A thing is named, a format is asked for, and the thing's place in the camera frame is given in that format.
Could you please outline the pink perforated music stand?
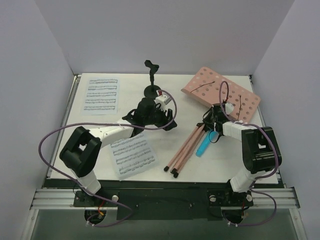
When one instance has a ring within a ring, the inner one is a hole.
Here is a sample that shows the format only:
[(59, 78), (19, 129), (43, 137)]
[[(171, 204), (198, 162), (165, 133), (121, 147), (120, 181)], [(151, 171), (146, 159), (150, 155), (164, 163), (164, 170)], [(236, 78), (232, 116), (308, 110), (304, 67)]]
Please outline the pink perforated music stand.
[[(202, 67), (193, 77), (178, 75), (174, 77), (175, 88), (171, 91), (177, 103), (177, 128), (172, 130), (173, 138), (168, 152), (173, 156), (190, 133), (203, 119), (203, 114), (213, 104), (226, 100), (232, 106), (230, 116), (262, 125), (258, 114), (260, 97), (252, 92), (247, 76), (223, 76), (207, 67)], [(182, 182), (222, 183), (232, 178), (244, 166), (242, 144), (232, 137), (218, 138), (216, 133), (208, 131), (201, 134), (199, 144), (204, 137), (212, 138), (201, 156), (192, 152), (188, 160), (177, 169), (177, 180)]]

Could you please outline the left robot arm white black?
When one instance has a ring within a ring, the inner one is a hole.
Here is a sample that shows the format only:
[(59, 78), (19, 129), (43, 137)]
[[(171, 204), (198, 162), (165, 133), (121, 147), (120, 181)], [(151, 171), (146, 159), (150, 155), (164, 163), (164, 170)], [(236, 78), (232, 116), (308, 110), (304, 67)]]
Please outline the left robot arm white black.
[(144, 97), (137, 108), (131, 110), (112, 126), (86, 129), (77, 127), (62, 148), (59, 158), (75, 175), (80, 185), (87, 190), (85, 200), (92, 206), (103, 200), (101, 184), (94, 167), (101, 148), (119, 140), (130, 139), (142, 133), (147, 126), (170, 131), (178, 125), (173, 110), (167, 108), (172, 99), (163, 94), (154, 100)]

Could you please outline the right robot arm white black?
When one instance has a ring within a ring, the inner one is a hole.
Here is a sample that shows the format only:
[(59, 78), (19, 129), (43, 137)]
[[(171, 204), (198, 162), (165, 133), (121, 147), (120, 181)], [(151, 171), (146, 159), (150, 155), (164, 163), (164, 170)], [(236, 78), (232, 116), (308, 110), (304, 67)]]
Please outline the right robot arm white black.
[(235, 120), (227, 115), (224, 104), (212, 105), (203, 114), (203, 123), (219, 137), (241, 143), (243, 167), (228, 181), (230, 188), (223, 192), (226, 203), (236, 204), (242, 193), (249, 191), (256, 181), (274, 175), (281, 165), (282, 155), (272, 127)]

